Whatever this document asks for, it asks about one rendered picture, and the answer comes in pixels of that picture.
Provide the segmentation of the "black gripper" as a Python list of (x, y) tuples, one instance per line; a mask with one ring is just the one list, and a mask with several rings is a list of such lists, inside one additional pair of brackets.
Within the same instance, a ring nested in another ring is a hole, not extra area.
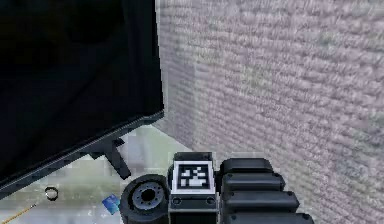
[(166, 177), (145, 174), (122, 192), (119, 211), (123, 224), (169, 224)]

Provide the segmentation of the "blue card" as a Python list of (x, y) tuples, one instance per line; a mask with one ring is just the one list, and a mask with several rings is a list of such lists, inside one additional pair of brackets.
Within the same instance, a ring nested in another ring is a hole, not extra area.
[(111, 194), (102, 200), (102, 204), (113, 215), (119, 210), (120, 199), (116, 195)]

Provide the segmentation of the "yellow pencil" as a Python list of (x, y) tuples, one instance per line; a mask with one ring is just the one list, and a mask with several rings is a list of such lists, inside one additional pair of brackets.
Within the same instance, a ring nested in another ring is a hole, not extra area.
[(10, 221), (20, 217), (21, 215), (25, 214), (26, 212), (30, 211), (32, 208), (34, 208), (36, 206), (37, 206), (37, 204), (33, 204), (33, 205), (31, 205), (31, 206), (29, 206), (29, 207), (27, 207), (27, 208), (17, 212), (15, 215), (12, 215), (11, 217), (1, 221), (1, 224), (8, 224)]

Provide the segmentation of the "black television set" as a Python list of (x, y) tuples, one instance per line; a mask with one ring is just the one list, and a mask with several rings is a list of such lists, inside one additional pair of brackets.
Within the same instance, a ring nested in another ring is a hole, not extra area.
[(0, 0), (0, 200), (163, 115), (156, 0)]

